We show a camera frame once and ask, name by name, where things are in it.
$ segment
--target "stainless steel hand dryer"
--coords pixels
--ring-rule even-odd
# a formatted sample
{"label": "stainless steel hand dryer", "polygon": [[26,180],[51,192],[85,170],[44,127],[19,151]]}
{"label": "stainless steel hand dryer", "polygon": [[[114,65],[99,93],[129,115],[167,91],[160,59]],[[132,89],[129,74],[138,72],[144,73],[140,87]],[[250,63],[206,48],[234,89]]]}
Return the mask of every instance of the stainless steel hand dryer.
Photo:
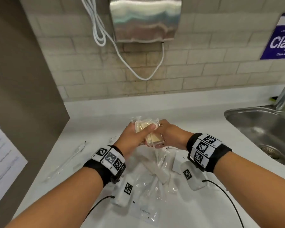
{"label": "stainless steel hand dryer", "polygon": [[182,0],[109,0],[116,42],[173,40]]}

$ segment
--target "wall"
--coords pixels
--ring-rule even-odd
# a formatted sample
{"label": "wall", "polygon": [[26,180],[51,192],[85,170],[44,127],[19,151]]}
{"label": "wall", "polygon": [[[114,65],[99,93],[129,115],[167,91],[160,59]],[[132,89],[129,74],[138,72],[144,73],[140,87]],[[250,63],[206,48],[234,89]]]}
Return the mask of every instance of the wall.
{"label": "wall", "polygon": [[[285,83],[285,60],[259,61],[285,0],[184,0],[175,41],[148,82],[125,68],[110,41],[95,44],[80,0],[21,2],[65,101]],[[108,1],[97,3],[111,32]],[[119,51],[142,77],[161,59],[159,43]]]}
{"label": "wall", "polygon": [[19,0],[0,0],[0,128],[28,161],[0,201],[0,228],[11,220],[68,120]]}

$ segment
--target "qr code-like marker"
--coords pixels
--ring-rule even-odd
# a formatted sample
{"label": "qr code-like marker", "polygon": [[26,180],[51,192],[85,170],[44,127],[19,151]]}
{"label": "qr code-like marker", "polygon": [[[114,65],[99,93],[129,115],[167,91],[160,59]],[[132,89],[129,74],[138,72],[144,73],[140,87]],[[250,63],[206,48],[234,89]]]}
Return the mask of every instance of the qr code-like marker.
{"label": "qr code-like marker", "polygon": [[114,168],[119,170],[122,166],[122,161],[119,160],[119,158],[116,159],[116,161],[113,164]]}
{"label": "qr code-like marker", "polygon": [[190,178],[192,178],[192,175],[191,175],[189,169],[186,169],[186,170],[184,171],[184,175],[185,175],[185,177],[186,177],[187,180],[189,180]]}
{"label": "qr code-like marker", "polygon": [[128,195],[130,195],[132,188],[133,188],[133,186],[127,182],[124,192],[126,192]]}
{"label": "qr code-like marker", "polygon": [[199,164],[201,164],[201,161],[203,160],[203,156],[199,154],[198,152],[195,152],[194,157],[193,157]]}
{"label": "qr code-like marker", "polygon": [[205,142],[208,142],[209,144],[212,144],[214,142],[216,142],[217,140],[211,136],[207,136],[203,139]]}
{"label": "qr code-like marker", "polygon": [[206,149],[209,146],[206,143],[203,143],[202,141],[198,144],[198,146],[196,147],[196,149],[202,153],[205,153]]}
{"label": "qr code-like marker", "polygon": [[100,148],[95,154],[100,155],[100,156],[104,156],[104,154],[107,152],[108,150],[105,148]]}
{"label": "qr code-like marker", "polygon": [[115,161],[115,159],[116,156],[111,152],[109,152],[105,157],[105,160],[107,160],[110,164],[112,164]]}

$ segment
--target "power cord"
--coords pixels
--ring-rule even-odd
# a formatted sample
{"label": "power cord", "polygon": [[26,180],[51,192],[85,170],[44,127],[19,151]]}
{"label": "power cord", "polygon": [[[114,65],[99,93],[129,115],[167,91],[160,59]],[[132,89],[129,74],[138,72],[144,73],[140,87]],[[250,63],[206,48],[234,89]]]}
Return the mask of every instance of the power cord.
{"label": "power cord", "polygon": [[87,213],[87,216],[86,216],[86,218],[85,218],[84,220],[87,219],[87,217],[89,216],[89,214],[92,212],[92,210],[94,210],[94,208],[95,208],[99,203],[101,203],[104,199],[107,199],[107,198],[113,198],[113,199],[114,199],[115,196],[109,195],[109,196],[104,197],[103,199],[100,199],[99,202],[96,203],[95,206],[93,206],[92,209]]}
{"label": "power cord", "polygon": [[95,0],[81,0],[84,8],[87,10],[87,13],[89,14],[91,21],[92,21],[92,28],[93,28],[93,37],[94,40],[96,42],[97,45],[103,47],[106,44],[106,36],[111,40],[111,42],[114,45],[114,48],[117,52],[118,57],[121,59],[121,61],[128,67],[128,69],[140,80],[142,81],[147,81],[150,80],[153,75],[156,73],[156,71],[158,70],[158,68],[161,66],[161,64],[163,63],[163,58],[164,58],[164,46],[163,43],[162,44],[162,50],[163,50],[163,57],[160,61],[160,63],[158,64],[158,66],[155,68],[154,72],[148,77],[148,78],[142,78],[140,76],[138,76],[138,74],[136,74],[134,72],[134,70],[125,62],[125,60],[122,58],[122,56],[120,55],[117,45],[115,44],[114,40],[111,38],[111,36],[108,34],[108,32],[104,29],[104,24],[102,22],[102,20],[100,19],[97,10],[96,10],[96,1]]}
{"label": "power cord", "polygon": [[[214,183],[213,181],[210,181],[210,180],[205,179],[205,180],[203,180],[202,182],[207,182],[207,181],[208,181],[208,182],[211,182],[211,183],[214,184],[214,185],[216,185],[216,186],[217,186],[221,191],[223,191],[224,194],[229,198],[229,200],[231,201],[231,203],[232,203],[234,209],[236,210],[236,213],[237,213],[237,215],[238,215],[238,217],[239,217],[239,220],[240,220],[240,222],[241,222],[241,225],[242,225],[242,227],[244,228],[244,224],[243,224],[242,219],[241,219],[241,217],[240,217],[240,215],[239,215],[239,212],[237,211],[236,206],[234,205],[233,201],[232,201],[231,198],[228,196],[228,194],[227,194],[219,185],[217,185],[217,184]],[[87,217],[88,217],[89,214],[92,212],[92,210],[94,210],[94,208],[95,208],[100,202],[102,202],[104,199],[107,199],[107,198],[113,198],[113,199],[114,199],[115,196],[109,195],[109,196],[106,196],[106,197],[100,199],[99,202],[96,203],[95,206],[93,206],[92,209],[88,212],[88,214],[87,214],[87,216],[85,217],[84,220],[87,219]]]}
{"label": "power cord", "polygon": [[210,180],[205,179],[205,180],[203,180],[202,182],[206,182],[206,181],[211,182],[212,184],[216,185],[216,186],[217,186],[218,188],[220,188],[220,190],[223,191],[224,194],[229,198],[229,200],[231,201],[231,203],[232,203],[234,209],[236,210],[236,213],[237,213],[237,215],[238,215],[238,217],[239,217],[239,221],[241,222],[241,225],[242,225],[242,227],[244,228],[244,225],[243,225],[242,219],[241,219],[241,217],[240,217],[240,215],[239,215],[239,212],[237,211],[236,206],[234,205],[233,201],[232,201],[231,198],[228,196],[228,194],[227,194],[219,185],[217,185],[217,184],[214,183],[213,181],[210,181]]}

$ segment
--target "backsplash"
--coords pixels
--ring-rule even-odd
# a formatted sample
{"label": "backsplash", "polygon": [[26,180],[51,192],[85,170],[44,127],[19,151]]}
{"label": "backsplash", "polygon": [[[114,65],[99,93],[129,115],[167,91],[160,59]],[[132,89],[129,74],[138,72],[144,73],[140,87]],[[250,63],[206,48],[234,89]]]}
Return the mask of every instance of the backsplash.
{"label": "backsplash", "polygon": [[[147,82],[111,41],[96,45],[81,0],[21,2],[64,101],[285,83],[285,59],[259,60],[285,0],[183,0],[175,40],[164,43],[163,65]],[[108,1],[97,4],[111,33]],[[144,78],[162,57],[160,43],[118,48]]]}

